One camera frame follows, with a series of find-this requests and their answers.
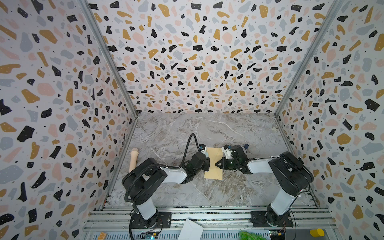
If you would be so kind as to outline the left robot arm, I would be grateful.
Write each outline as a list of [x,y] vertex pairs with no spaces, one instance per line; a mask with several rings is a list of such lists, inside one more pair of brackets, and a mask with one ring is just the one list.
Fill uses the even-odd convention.
[[195,153],[182,167],[163,165],[148,158],[123,178],[124,200],[132,204],[143,220],[151,220],[158,214],[152,195],[161,184],[187,184],[199,172],[209,170],[210,158],[206,152]]

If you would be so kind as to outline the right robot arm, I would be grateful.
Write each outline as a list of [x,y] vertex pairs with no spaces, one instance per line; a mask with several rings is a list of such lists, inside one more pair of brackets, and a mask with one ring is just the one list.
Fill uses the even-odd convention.
[[245,175],[274,174],[280,190],[269,204],[267,213],[273,217],[283,216],[289,211],[296,198],[309,190],[314,180],[313,174],[305,167],[303,161],[290,152],[284,152],[278,156],[251,159],[248,158],[245,150],[240,145],[225,145],[222,148],[224,156],[216,163],[216,167],[222,170],[240,171]]

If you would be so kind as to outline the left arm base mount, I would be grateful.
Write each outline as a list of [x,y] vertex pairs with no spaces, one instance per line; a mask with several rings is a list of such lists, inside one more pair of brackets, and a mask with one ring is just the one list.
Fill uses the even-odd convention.
[[140,213],[133,213],[130,226],[132,229],[169,229],[171,221],[171,212],[156,212],[148,220],[145,220]]

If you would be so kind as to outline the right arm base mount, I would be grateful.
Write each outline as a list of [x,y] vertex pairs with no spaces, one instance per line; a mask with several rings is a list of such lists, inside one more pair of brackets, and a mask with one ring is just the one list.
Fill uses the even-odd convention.
[[288,212],[278,216],[274,211],[252,211],[251,223],[254,228],[293,227],[293,218]]

